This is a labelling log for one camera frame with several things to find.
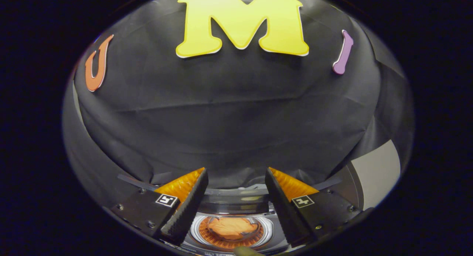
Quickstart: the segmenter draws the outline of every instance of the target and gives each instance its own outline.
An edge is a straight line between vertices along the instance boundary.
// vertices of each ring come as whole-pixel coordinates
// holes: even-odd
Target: ridged surface
[[[282,191],[284,191],[284,194],[286,195],[289,202],[294,198],[319,192],[304,182],[297,180],[290,175],[282,173],[279,170],[275,170],[272,167],[269,167],[269,170],[271,170],[272,174],[278,181],[279,186],[281,187]]]
[[[181,204],[182,207],[180,209],[178,208],[171,219],[169,219],[169,221],[167,221],[167,223],[161,228],[162,234],[174,245],[179,246],[184,241],[184,238],[194,221],[207,185],[207,171],[202,169],[194,187],[187,194],[187,199]]]
[[[155,192],[178,197],[181,201],[181,204],[177,207],[177,209],[179,209],[189,195],[189,192],[191,192],[203,170],[204,167],[174,179],[173,181],[157,188]]]

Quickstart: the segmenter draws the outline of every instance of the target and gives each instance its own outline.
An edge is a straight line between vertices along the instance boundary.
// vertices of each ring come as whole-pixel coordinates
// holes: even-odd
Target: orange object
[[[244,234],[250,234],[256,231],[257,224],[251,224],[245,218],[214,218],[208,223],[208,228],[224,239],[238,240],[244,237]]]
[[[291,202],[291,200],[294,198],[301,197],[304,195],[311,195],[319,192],[318,190],[305,184],[304,182],[295,179],[294,177],[291,177],[288,174],[282,173],[279,170],[275,170],[272,167],[269,167],[269,170],[271,170],[272,174],[278,181],[279,186],[281,186],[281,189],[286,195],[289,202]]]
[[[205,168],[202,167],[198,170],[192,171],[189,174],[183,175],[182,177],[179,177],[165,185],[162,185],[154,191],[161,194],[176,196],[179,198],[182,204],[186,200],[187,196],[189,195],[189,192],[191,192],[197,179],[200,177],[204,169]]]
[[[219,247],[223,251],[231,252],[238,246],[253,246],[263,237],[265,233],[265,230],[259,222],[257,222],[257,224],[250,224],[249,220],[246,218],[239,219],[238,221],[228,219],[232,218],[224,218],[220,223],[212,223],[215,221],[215,218],[205,218],[199,226],[200,235],[213,246]],[[232,235],[231,233],[233,231],[251,231],[254,228],[255,230],[252,233],[245,235],[242,233]]]
[[[98,71],[96,76],[93,76],[92,74],[92,61],[97,51],[93,51],[86,60],[86,85],[91,92],[98,89],[102,85],[103,79],[105,78],[108,43],[110,43],[112,38],[113,34],[105,39],[105,41],[103,41],[98,48]]]

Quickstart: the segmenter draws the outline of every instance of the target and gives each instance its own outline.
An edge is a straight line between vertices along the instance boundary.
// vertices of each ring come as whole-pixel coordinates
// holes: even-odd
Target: black fabric
[[[257,40],[213,55],[176,56],[185,4],[154,0],[106,30],[78,64],[75,86],[84,124],[125,172],[150,182],[208,168],[209,187],[248,187],[275,167],[310,185],[322,182],[370,126],[382,74],[365,32],[322,0],[300,0],[305,57],[273,54]],[[331,70],[354,39],[346,72]],[[91,93],[85,59],[110,34],[105,81]]]

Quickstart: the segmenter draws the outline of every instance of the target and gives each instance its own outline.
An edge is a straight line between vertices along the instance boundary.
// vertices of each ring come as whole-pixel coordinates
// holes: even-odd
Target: black plastic part
[[[159,229],[179,206],[179,198],[140,189],[110,210],[135,229],[148,236],[160,235]]]
[[[208,185],[207,169],[204,169],[197,179],[194,188],[189,192],[181,207],[161,228],[162,238],[168,242],[179,246],[185,239],[187,232],[191,228],[199,205],[205,194]]]
[[[300,246],[311,239],[315,239],[306,222],[301,219],[287,200],[269,168],[266,170],[265,182],[287,242],[292,246]]]
[[[356,206],[335,192],[297,197],[291,204],[318,237],[347,224],[360,213]]]

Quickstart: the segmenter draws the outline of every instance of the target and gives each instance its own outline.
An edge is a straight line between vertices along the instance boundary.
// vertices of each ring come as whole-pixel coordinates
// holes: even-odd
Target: orange soft pad
[[[291,201],[294,198],[301,197],[304,195],[311,195],[319,192],[313,187],[305,184],[304,182],[291,177],[288,174],[282,173],[281,171],[275,170],[274,168],[269,168],[281,186],[282,191],[286,195],[287,199]]]
[[[250,224],[245,218],[215,218],[208,224],[208,228],[225,239],[237,240],[242,239],[244,233],[255,231],[258,225]]]
[[[195,170],[187,175],[183,175],[182,177],[174,179],[173,181],[157,188],[155,192],[176,196],[179,198],[182,204],[189,195],[189,192],[191,192],[203,170],[204,167]]]

